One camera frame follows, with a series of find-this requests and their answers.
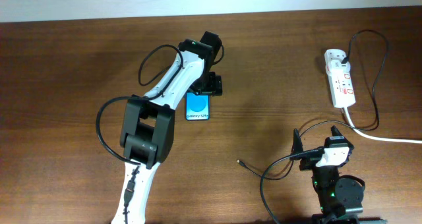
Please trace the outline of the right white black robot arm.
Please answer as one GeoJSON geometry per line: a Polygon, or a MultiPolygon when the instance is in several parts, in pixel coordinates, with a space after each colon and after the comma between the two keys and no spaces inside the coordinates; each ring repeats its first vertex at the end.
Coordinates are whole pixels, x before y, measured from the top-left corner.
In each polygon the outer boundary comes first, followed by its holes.
{"type": "Polygon", "coordinates": [[[312,215],[312,223],[358,223],[357,215],[363,211],[365,182],[339,172],[349,161],[354,145],[335,126],[331,127],[331,133],[323,146],[305,151],[295,129],[291,160],[300,161],[301,171],[313,172],[312,184],[321,213],[312,215]]]}

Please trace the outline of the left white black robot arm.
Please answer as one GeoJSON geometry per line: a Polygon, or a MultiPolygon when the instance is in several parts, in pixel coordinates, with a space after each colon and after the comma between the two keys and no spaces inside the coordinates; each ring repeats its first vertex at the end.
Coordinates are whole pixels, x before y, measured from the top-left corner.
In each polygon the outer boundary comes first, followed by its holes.
{"type": "Polygon", "coordinates": [[[119,139],[125,178],[112,223],[144,223],[154,175],[168,157],[174,140],[175,111],[192,93],[200,98],[220,96],[222,79],[210,69],[224,52],[219,35],[205,32],[198,41],[186,39],[163,78],[143,96],[126,99],[119,139]]]}

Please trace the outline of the blue screen smartphone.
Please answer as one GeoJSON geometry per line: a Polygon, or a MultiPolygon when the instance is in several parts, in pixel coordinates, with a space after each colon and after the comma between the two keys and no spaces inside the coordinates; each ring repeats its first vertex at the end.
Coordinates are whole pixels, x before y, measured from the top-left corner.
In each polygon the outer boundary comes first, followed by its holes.
{"type": "Polygon", "coordinates": [[[206,95],[186,93],[185,118],[188,121],[205,121],[210,118],[210,99],[206,95]]]}

